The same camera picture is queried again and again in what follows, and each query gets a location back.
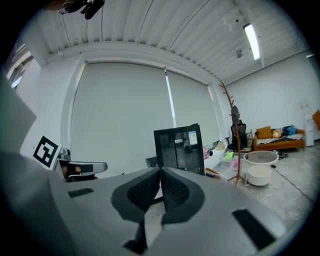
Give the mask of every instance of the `fluorescent light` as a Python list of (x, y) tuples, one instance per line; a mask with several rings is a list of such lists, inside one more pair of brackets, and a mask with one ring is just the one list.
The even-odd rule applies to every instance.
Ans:
[(244, 31), (246, 33), (246, 36), (249, 39), (250, 47), (253, 53), (253, 58), (255, 60), (260, 59), (260, 53), (259, 53), (259, 45), (258, 45), (258, 40), (257, 36), (254, 30), (254, 27), (251, 24), (248, 24), (243, 27)]
[(173, 99), (172, 99), (172, 94), (171, 94), (171, 88), (170, 88), (169, 78), (168, 78), (168, 76), (167, 76), (167, 70), (164, 69), (164, 72), (165, 72), (166, 86), (167, 86), (167, 88), (168, 88), (168, 93), (169, 93), (171, 114), (172, 114), (172, 120), (173, 120), (173, 128), (177, 128), (177, 121), (176, 121), (176, 113), (175, 113), (174, 101), (173, 101)]
[(20, 76), (17, 80), (15, 80), (15, 81), (12, 83), (11, 87), (12, 87), (12, 88), (15, 88), (15, 87), (19, 84), (21, 78), (22, 78), (22, 76)]

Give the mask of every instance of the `cable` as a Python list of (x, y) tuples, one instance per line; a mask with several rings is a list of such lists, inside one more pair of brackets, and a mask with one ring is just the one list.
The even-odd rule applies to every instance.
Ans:
[(301, 191), (301, 189), (300, 188), (298, 188), (295, 184), (293, 184), (292, 182), (291, 182), (291, 180), (289, 180), (288, 178), (286, 178), (284, 175), (282, 175), (280, 172), (278, 172), (277, 170), (276, 170), (276, 168), (273, 168), (272, 167), (272, 169), (274, 169), (278, 174), (280, 174), (282, 177), (284, 177), (288, 182), (290, 182), (297, 190), (299, 190), (300, 191), (300, 193), (302, 194), (302, 195), (304, 195), (307, 199), (309, 199), (312, 203), (316, 203), (315, 201), (313, 201), (310, 197), (308, 197), (305, 193), (303, 193), (302, 191)]
[(62, 4), (60, 10), (58, 11), (58, 13), (60, 13), (61, 15), (67, 14), (69, 10), (66, 11), (64, 8), (67, 8), (67, 7), (71, 6), (71, 5), (73, 5), (73, 3), (74, 3), (74, 2), (72, 2), (72, 1), (64, 2), (64, 3)]

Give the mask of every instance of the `white cabinet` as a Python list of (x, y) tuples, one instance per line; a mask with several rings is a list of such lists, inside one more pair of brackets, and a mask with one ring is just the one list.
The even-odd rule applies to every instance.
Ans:
[(314, 121), (309, 114), (303, 115), (303, 129), (305, 131), (305, 145), (314, 145)]

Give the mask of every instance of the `black camera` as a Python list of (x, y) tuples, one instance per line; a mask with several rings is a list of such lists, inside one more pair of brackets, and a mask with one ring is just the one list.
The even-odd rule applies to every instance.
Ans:
[(105, 0), (76, 0), (64, 10), (66, 13), (73, 13), (85, 6), (81, 13), (84, 14), (86, 20), (90, 20), (104, 4)]

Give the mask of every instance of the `ceiling light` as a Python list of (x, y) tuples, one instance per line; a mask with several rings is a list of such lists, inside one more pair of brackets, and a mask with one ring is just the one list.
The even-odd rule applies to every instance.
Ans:
[(259, 45), (254, 27), (251, 24), (247, 24), (243, 26), (243, 29), (246, 33), (246, 36), (248, 37), (250, 47), (253, 53), (253, 58), (255, 60), (260, 59)]
[(15, 80), (15, 81), (12, 83), (11, 87), (12, 87), (12, 88), (15, 88), (15, 87), (19, 84), (21, 78), (22, 78), (22, 76), (20, 76), (17, 80)]

